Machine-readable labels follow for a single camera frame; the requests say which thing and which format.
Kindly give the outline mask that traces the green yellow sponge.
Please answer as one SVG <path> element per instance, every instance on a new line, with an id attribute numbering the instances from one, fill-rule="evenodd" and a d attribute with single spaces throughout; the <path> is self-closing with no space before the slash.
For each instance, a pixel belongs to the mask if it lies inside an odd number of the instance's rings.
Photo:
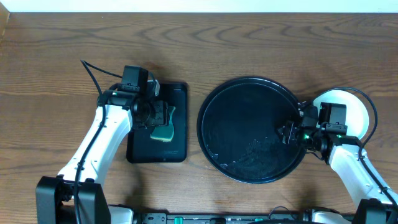
<path id="1" fill-rule="evenodd" d="M 172 122 L 172 116 L 175 111 L 174 106 L 169 106 L 168 107 L 168 112 L 169 112 L 169 123 L 166 126 L 158 126 L 155 127 L 153 132 L 150 134 L 150 138 L 156 141 L 162 141 L 162 142 L 171 142 L 172 139 L 174 138 L 174 133 L 175 133 L 175 128 L 174 124 Z"/>

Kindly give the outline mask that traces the black round tray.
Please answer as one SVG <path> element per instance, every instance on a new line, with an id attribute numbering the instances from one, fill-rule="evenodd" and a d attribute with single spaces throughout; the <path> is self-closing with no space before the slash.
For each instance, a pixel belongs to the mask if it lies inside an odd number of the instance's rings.
<path id="1" fill-rule="evenodd" d="M 216 87 L 204 100 L 197 119 L 203 154 L 225 176 L 265 184 L 289 175 L 305 151 L 284 144 L 278 133 L 299 121 L 299 101 L 274 80 L 241 77 Z"/>

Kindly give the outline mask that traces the white plate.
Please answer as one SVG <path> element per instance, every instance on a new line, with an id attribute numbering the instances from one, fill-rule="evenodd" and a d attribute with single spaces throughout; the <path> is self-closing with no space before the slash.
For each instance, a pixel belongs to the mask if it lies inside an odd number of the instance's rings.
<path id="1" fill-rule="evenodd" d="M 331 90 L 322 93 L 313 100 L 313 105 L 320 112 L 321 103 L 336 103 L 346 105 L 347 135 L 362 139 L 368 131 L 369 115 L 364 103 L 355 95 L 344 90 Z"/>

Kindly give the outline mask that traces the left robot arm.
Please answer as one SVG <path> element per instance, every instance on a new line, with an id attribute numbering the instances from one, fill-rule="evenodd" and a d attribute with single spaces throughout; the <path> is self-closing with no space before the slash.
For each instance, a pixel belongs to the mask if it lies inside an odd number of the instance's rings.
<path id="1" fill-rule="evenodd" d="M 134 212 L 109 205 L 103 185 L 124 137 L 135 129 L 166 126 L 168 103 L 155 94 L 106 90 L 76 153 L 56 177 L 43 176 L 35 189 L 39 223 L 132 223 Z"/>

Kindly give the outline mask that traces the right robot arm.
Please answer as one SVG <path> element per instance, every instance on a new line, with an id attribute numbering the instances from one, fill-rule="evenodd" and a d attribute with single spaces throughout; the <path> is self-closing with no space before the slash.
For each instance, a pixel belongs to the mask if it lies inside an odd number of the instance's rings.
<path id="1" fill-rule="evenodd" d="M 287 121 L 276 132 L 284 144 L 310 154 L 318 151 L 319 159 L 338 174 L 356 206 L 353 223 L 397 223 L 397 193 L 374 168 L 364 144 L 346 134 L 346 125 L 323 122 L 316 127 Z"/>

